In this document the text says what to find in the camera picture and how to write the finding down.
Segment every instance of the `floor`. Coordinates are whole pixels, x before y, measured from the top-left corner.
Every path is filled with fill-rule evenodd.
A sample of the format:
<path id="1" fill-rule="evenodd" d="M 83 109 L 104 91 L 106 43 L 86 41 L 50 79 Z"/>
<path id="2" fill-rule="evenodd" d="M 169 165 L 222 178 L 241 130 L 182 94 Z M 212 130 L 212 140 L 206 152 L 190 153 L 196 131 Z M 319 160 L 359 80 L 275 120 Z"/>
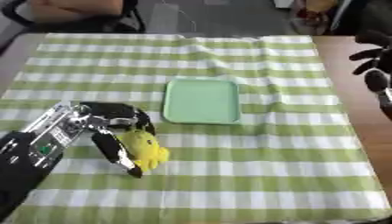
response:
<path id="1" fill-rule="evenodd" d="M 139 9 L 148 33 L 254 37 L 290 31 L 288 11 L 272 0 L 144 0 Z"/>

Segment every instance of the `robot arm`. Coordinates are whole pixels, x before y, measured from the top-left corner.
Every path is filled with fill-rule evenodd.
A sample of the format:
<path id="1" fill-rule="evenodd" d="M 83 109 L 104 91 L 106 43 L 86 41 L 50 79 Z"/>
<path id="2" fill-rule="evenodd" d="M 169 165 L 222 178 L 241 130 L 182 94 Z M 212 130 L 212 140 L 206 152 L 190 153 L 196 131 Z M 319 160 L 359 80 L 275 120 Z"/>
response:
<path id="1" fill-rule="evenodd" d="M 0 139 L 0 221 L 35 189 L 61 160 L 63 152 L 85 132 L 113 164 L 133 177 L 142 170 L 124 144 L 109 129 L 136 126 L 155 134 L 150 118 L 140 109 L 122 103 L 60 102 L 21 131 Z"/>

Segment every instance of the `plush toy tentacle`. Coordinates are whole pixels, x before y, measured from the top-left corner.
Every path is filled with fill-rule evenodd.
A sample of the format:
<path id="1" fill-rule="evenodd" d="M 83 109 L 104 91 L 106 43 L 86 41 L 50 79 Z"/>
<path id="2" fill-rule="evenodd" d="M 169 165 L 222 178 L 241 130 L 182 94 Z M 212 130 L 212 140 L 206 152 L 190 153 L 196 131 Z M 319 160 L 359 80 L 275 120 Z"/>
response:
<path id="1" fill-rule="evenodd" d="M 165 147 L 160 147 L 158 151 L 158 161 L 165 162 L 169 160 L 169 151 Z"/>
<path id="2" fill-rule="evenodd" d="M 158 161 L 156 159 L 150 160 L 150 169 L 155 169 L 158 166 Z"/>

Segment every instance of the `cable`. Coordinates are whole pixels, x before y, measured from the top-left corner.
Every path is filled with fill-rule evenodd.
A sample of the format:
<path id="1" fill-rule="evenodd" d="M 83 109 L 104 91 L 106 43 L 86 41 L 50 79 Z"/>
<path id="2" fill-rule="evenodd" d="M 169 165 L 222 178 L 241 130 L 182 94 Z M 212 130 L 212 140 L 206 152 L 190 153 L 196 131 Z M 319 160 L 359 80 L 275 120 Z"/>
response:
<path id="1" fill-rule="evenodd" d="M 191 18 L 188 14 L 186 14 L 186 13 L 185 13 L 184 11 L 182 11 L 182 10 L 172 8 L 172 6 L 169 5 L 169 4 L 166 2 L 166 0 L 161 0 L 161 2 L 162 2 L 164 5 L 166 5 L 169 9 L 172 9 L 172 10 L 174 10 L 174 11 L 177 11 L 177 12 L 180 12 L 181 14 L 183 14 L 183 15 L 186 17 L 186 19 L 187 19 L 189 22 L 192 23 L 193 32 L 197 32 L 197 30 L 198 30 L 198 29 L 197 29 L 197 24 L 196 24 L 196 22 L 195 22 L 194 20 L 192 20 L 192 18 Z"/>

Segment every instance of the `table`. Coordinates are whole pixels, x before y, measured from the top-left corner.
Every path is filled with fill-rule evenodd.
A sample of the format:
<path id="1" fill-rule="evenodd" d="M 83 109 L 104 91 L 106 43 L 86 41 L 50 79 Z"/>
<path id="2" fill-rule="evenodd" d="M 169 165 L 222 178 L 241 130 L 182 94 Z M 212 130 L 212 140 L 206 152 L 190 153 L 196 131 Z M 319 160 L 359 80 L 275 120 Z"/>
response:
<path id="1" fill-rule="evenodd" d="M 372 46 L 357 45 L 352 37 L 315 37 L 314 41 L 328 76 L 392 201 L 392 122 L 379 110 L 378 101 L 366 88 L 363 77 L 352 75 L 360 63 L 347 59 L 350 54 Z"/>
<path id="2" fill-rule="evenodd" d="M 372 102 L 372 99 L 373 99 L 373 98 L 371 98 L 371 94 L 370 94 L 369 97 L 368 97 L 369 102 Z"/>

